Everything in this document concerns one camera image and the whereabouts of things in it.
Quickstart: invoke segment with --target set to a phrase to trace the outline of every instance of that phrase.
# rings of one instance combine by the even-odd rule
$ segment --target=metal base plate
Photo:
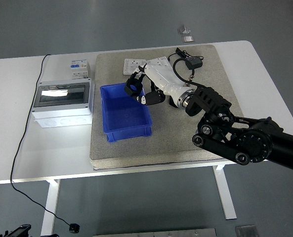
[[[145,63],[146,63],[145,59],[126,58],[125,64],[123,67],[123,75],[130,76],[138,66],[144,65]]]
[[[215,229],[196,229],[186,231],[146,232],[93,237],[216,237],[216,233]]]

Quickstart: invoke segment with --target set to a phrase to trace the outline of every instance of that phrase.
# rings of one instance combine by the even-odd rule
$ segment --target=gray floor
[[[293,115],[293,0],[0,1],[0,58],[179,45],[182,24],[196,43],[250,41]],[[78,236],[213,227],[234,237],[245,224],[293,236],[293,171],[267,162],[225,174],[237,220],[223,219],[209,167],[63,180],[57,213]],[[20,187],[45,201],[46,182]],[[29,220],[36,237],[40,209],[0,185],[0,233]],[[54,231],[69,235],[60,221]]]

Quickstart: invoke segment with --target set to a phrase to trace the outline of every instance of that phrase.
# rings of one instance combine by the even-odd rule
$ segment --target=black cable
[[[187,53],[187,51],[186,51],[186,50],[183,50],[182,52],[183,52],[184,54],[186,54],[186,56],[189,56],[189,57],[198,57],[198,58],[200,58],[201,60],[203,60],[203,59],[204,59],[204,57],[203,57],[203,56],[192,56],[192,55],[190,55],[189,53]],[[169,58],[170,58],[171,56],[175,55],[175,54],[177,54],[177,53],[173,53],[173,54],[171,54],[170,56],[168,56],[167,60],[168,60],[168,61],[170,61],[170,59],[169,59]]]
[[[197,86],[197,87],[201,87],[201,88],[206,88],[206,86],[204,86],[204,85],[201,85],[201,84],[195,83],[195,82],[193,82],[193,81],[185,80],[184,78],[182,78],[182,77],[178,74],[178,72],[176,71],[176,64],[177,64],[178,62],[180,62],[180,61],[184,61],[184,62],[186,62],[187,60],[184,59],[184,58],[178,58],[178,59],[174,62],[174,64],[172,65],[172,70],[174,71],[174,73],[176,74],[176,76],[177,76],[181,81],[183,81],[184,83],[188,83],[188,84],[191,84],[191,85],[195,85],[195,86]]]
[[[171,54],[170,56],[168,56],[167,60],[170,61],[169,58],[170,58],[171,56],[175,55],[175,54],[177,54],[177,53],[173,53],[173,54]]]
[[[32,202],[34,202],[35,204],[37,204],[37,205],[43,207],[43,209],[44,209],[45,211],[47,211],[47,212],[53,214],[57,219],[60,219],[60,220],[64,221],[67,225],[70,225],[70,224],[68,224],[64,219],[57,217],[53,212],[47,210],[42,204],[40,204],[40,203],[34,201],[32,198],[30,198],[30,197],[29,197],[28,195],[26,195],[24,192],[22,192],[22,191],[16,189],[15,186],[13,185],[13,181],[12,181],[12,175],[13,175],[14,164],[15,164],[16,158],[17,158],[17,156],[18,156],[18,153],[19,153],[19,150],[20,150],[20,147],[21,147],[21,143],[22,143],[22,141],[23,141],[23,139],[24,139],[24,136],[26,135],[26,132],[27,132],[28,121],[29,121],[29,118],[30,118],[31,109],[32,109],[33,102],[34,102],[34,99],[35,99],[35,96],[36,96],[36,92],[37,92],[37,88],[38,88],[38,83],[39,83],[39,80],[40,80],[40,77],[41,77],[41,74],[42,74],[43,62],[44,62],[45,58],[46,58],[47,56],[49,56],[49,55],[50,55],[50,54],[47,54],[47,55],[43,58],[43,60],[42,60],[41,71],[40,71],[40,75],[39,75],[39,78],[38,78],[37,83],[36,83],[36,89],[35,89],[35,91],[34,91],[34,96],[33,96],[33,100],[32,100],[32,103],[31,103],[31,106],[30,106],[30,110],[29,110],[29,114],[28,114],[28,117],[27,117],[27,121],[26,121],[26,126],[25,126],[25,129],[24,129],[24,133],[23,133],[22,138],[21,138],[21,140],[20,140],[20,142],[19,142],[19,146],[18,146],[18,149],[17,149],[16,155],[14,156],[14,159],[13,159],[12,168],[11,168],[11,174],[10,174],[10,183],[11,183],[11,185],[12,185],[12,187],[13,187],[13,189],[14,189],[15,191],[17,191],[17,192],[23,194],[24,196],[26,196],[28,199],[30,199],[30,200],[31,200]]]

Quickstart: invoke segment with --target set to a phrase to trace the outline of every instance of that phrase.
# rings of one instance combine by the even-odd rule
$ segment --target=blue plastic bin
[[[108,142],[152,135],[147,106],[129,97],[124,87],[125,83],[100,87],[103,132],[107,134]]]

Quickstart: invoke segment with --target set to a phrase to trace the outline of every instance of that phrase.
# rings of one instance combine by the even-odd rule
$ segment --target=gray mat
[[[108,169],[172,162],[213,160],[220,157],[199,149],[192,143],[197,124],[204,112],[189,117],[184,110],[174,108],[166,100],[149,106],[153,125],[152,136],[136,137],[107,142],[102,130],[101,96],[102,85],[126,82],[129,76],[123,75],[124,59],[154,59],[168,57],[175,52],[175,47],[100,54],[96,61],[94,109],[91,131],[90,162],[95,169]],[[194,81],[211,86],[220,95],[232,103],[231,112],[243,116],[230,81],[223,68],[219,55],[213,45],[185,47],[190,55],[204,56],[203,66],[195,71]],[[171,64],[179,58],[170,58]],[[188,78],[190,71],[184,63],[176,65],[179,74]],[[146,93],[149,83],[145,78]]]

